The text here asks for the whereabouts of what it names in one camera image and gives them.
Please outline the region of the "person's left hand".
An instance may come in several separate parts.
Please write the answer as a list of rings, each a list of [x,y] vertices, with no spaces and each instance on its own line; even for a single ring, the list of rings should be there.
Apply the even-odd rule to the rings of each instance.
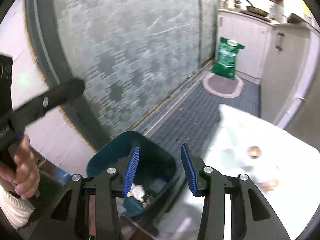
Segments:
[[[14,143],[8,149],[9,156],[13,157],[16,164],[16,171],[1,161],[1,186],[22,199],[31,198],[40,183],[39,169],[29,143],[28,135],[24,134],[19,144]]]

